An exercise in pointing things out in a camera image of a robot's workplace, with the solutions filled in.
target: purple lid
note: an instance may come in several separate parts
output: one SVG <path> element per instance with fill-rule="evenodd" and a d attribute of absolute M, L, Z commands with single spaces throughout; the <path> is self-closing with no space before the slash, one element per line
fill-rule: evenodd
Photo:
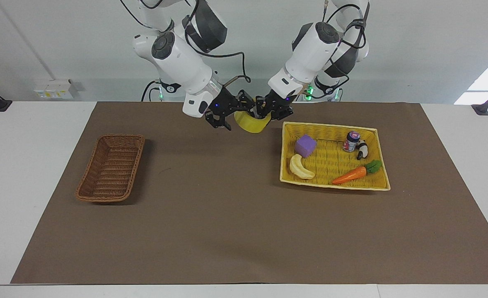
<path fill-rule="evenodd" d="M 360 140 L 360 134 L 358 132 L 349 132 L 347 135 L 347 139 L 350 142 L 357 143 Z"/>

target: small bottle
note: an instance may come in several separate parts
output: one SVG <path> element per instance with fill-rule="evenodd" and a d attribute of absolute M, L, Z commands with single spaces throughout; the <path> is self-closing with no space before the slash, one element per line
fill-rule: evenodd
<path fill-rule="evenodd" d="M 358 143 L 359 140 L 360 134 L 358 134 L 358 132 L 349 132 L 344 143 L 344 150 L 347 152 L 353 152 L 356 148 L 356 143 Z"/>

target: banana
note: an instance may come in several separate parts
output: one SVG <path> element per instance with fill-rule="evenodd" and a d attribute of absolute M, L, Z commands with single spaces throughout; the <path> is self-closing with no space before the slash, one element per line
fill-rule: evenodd
<path fill-rule="evenodd" d="M 304 168 L 301 163 L 302 156 L 296 154 L 290 159 L 290 171 L 301 179 L 312 179 L 316 174 Z"/>

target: basket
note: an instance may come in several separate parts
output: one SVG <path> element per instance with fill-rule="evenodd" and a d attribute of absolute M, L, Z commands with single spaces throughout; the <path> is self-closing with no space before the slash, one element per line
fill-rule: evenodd
<path fill-rule="evenodd" d="M 343 143 L 347 134 L 356 130 L 360 133 L 368 147 L 366 159 L 356 160 L 355 152 L 343 150 Z M 317 141 L 314 152 L 303 159 L 303 166 L 314 172 L 316 176 L 310 180 L 303 180 L 290 171 L 290 158 L 296 154 L 295 142 L 304 134 Z M 368 164 L 372 160 L 382 161 L 382 168 L 373 174 L 355 179 L 341 185 L 332 185 L 333 179 Z M 388 174 L 384 166 L 377 130 L 374 128 L 341 126 L 331 124 L 295 123 L 283 124 L 283 148 L 280 159 L 280 180 L 284 183 L 308 185 L 324 188 L 354 189 L 354 190 L 390 190 Z"/>
<path fill-rule="evenodd" d="M 93 149 L 76 196 L 85 202 L 120 202 L 130 196 L 143 151 L 141 135 L 104 135 Z"/>

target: table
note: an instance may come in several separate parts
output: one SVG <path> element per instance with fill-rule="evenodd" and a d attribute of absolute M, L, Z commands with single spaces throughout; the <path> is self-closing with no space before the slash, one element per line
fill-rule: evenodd
<path fill-rule="evenodd" d="M 0 285 L 10 282 L 94 106 L 94 102 L 15 102 L 0 113 Z M 488 117 L 477 116 L 467 106 L 425 104 L 423 109 L 488 221 L 488 155 L 479 158 L 488 147 Z M 475 297 L 488 296 L 488 285 L 0 286 L 0 296 L 128 293 Z"/>

